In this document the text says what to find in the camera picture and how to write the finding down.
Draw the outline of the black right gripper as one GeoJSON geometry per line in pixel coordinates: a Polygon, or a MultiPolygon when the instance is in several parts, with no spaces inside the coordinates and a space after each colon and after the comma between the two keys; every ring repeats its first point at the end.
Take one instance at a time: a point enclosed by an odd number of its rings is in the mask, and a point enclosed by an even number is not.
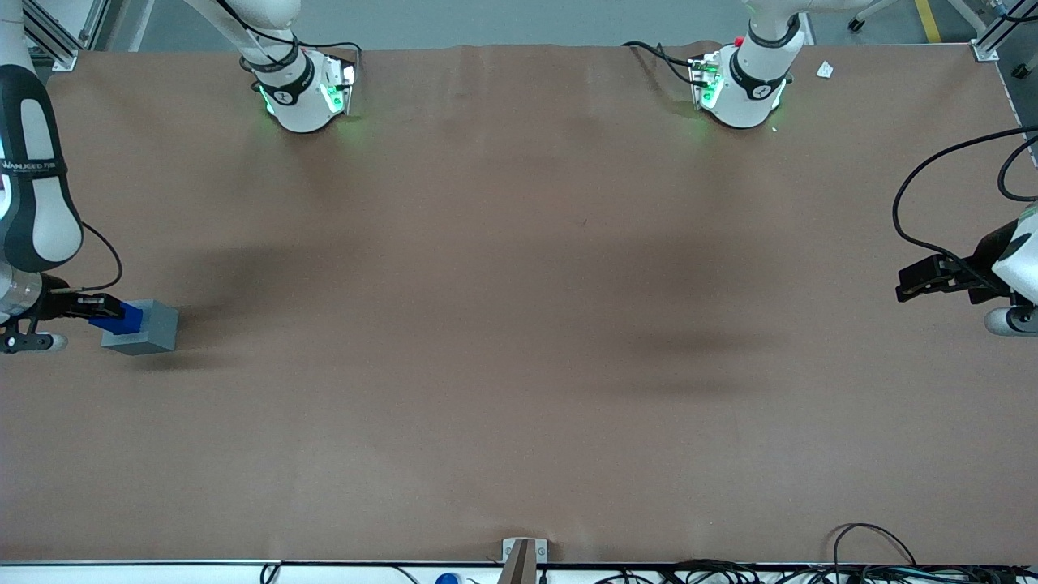
{"type": "Polygon", "coordinates": [[[81,318],[122,319],[122,302],[110,294],[80,294],[69,282],[55,276],[40,276],[40,297],[36,302],[36,321],[81,318]]]}

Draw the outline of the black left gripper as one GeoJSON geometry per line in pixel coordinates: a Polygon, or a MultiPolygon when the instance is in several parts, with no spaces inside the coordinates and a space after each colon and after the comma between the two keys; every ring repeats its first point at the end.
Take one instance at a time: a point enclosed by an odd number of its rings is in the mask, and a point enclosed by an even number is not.
{"type": "Polygon", "coordinates": [[[969,304],[982,304],[1001,297],[1010,297],[1010,287],[993,272],[993,265],[1009,246],[1016,231],[1017,221],[1009,221],[1001,228],[982,237],[972,254],[965,259],[978,274],[976,279],[963,266],[948,255],[934,254],[902,268],[898,272],[899,284],[894,288],[898,303],[907,303],[927,294],[967,291],[969,304]]]}

